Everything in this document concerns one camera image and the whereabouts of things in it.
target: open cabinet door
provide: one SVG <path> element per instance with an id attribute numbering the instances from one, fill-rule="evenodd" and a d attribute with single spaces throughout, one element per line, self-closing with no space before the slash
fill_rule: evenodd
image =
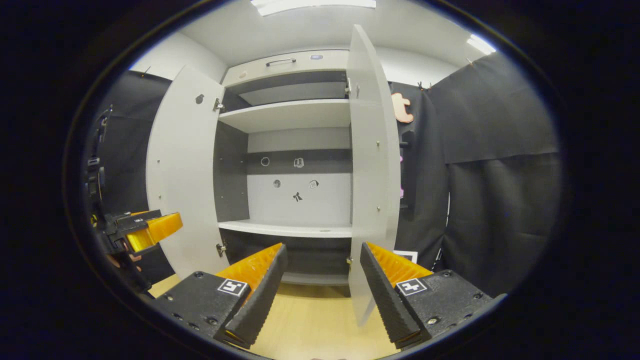
<path id="1" fill-rule="evenodd" d="M 184 279 L 194 271 L 209 274 L 229 265 L 222 245 L 213 194 L 213 145 L 225 89 L 185 66 L 175 77 L 156 113 L 147 149 L 149 209 L 179 212 L 182 229 L 160 242 L 169 264 Z"/>
<path id="2" fill-rule="evenodd" d="M 353 150 L 351 301 L 360 326 L 374 307 L 360 265 L 370 241 L 387 250 L 396 244 L 400 211 L 400 146 L 391 93 L 376 51 L 360 25 L 353 26 L 347 63 Z"/>

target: black fabric backdrop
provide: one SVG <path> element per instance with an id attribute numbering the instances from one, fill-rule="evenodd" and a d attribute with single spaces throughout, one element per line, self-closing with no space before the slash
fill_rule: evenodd
<path id="1" fill-rule="evenodd" d="M 440 124 L 426 89 L 400 83 L 391 83 L 390 89 L 392 94 L 399 92 L 410 100 L 406 110 L 414 116 L 409 124 L 397 123 L 400 140 L 405 132 L 415 134 L 411 148 L 401 150 L 405 161 L 410 158 L 409 152 L 415 153 L 414 164 L 404 161 L 401 166 L 403 201 L 411 196 L 406 191 L 408 177 L 414 176 L 417 183 L 415 207 L 400 210 L 395 249 L 417 251 L 418 264 L 431 269 L 444 235 L 449 193 Z"/>
<path id="2" fill-rule="evenodd" d="M 561 164 L 545 105 L 499 53 L 431 89 L 390 88 L 412 102 L 415 120 L 398 129 L 400 137 L 415 131 L 408 151 L 417 157 L 413 173 L 403 169 L 417 190 L 413 214 L 401 210 L 396 249 L 418 251 L 419 264 L 431 268 L 442 247 L 436 270 L 450 268 L 492 296 L 509 292 L 556 221 Z"/>
<path id="3" fill-rule="evenodd" d="M 104 166 L 106 189 L 102 203 L 107 213 L 149 210 L 145 169 L 151 126 L 170 80 L 128 71 L 111 87 L 103 99 L 99 115 L 110 104 L 113 112 L 107 124 L 98 157 Z M 136 264 L 151 283 L 175 272 L 159 244 L 145 249 Z"/>

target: cabinet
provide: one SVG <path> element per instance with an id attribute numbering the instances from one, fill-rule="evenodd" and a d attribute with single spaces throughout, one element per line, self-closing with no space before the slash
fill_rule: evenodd
<path id="1" fill-rule="evenodd" d="M 181 278 L 228 266 L 218 249 L 233 246 L 229 234 L 336 243 L 346 256 L 332 261 L 351 258 L 341 277 L 288 272 L 283 281 L 348 282 L 362 323 L 373 302 L 360 247 L 393 249 L 399 169 L 387 81 L 356 25 L 349 51 L 251 61 L 222 85 L 184 67 L 152 128 L 147 195 L 150 208 L 182 214 L 184 227 L 161 242 Z"/>

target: drawer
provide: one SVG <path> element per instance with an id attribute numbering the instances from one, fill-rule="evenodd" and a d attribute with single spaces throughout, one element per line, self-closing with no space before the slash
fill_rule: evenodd
<path id="1" fill-rule="evenodd" d="M 296 72 L 345 70 L 348 58 L 348 50 L 302 51 L 270 56 L 229 68 L 222 86 L 228 87 L 247 81 Z"/>

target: white shelf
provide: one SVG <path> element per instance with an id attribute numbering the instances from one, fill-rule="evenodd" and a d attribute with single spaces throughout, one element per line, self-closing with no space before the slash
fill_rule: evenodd
<path id="1" fill-rule="evenodd" d="M 351 226 L 304 227 L 257 224 L 251 220 L 224 221 L 218 227 L 244 233 L 293 236 L 297 238 L 350 238 Z"/>
<path id="2" fill-rule="evenodd" d="M 348 99 L 321 99 L 278 102 L 230 111 L 219 120 L 245 133 L 348 127 L 351 123 Z"/>

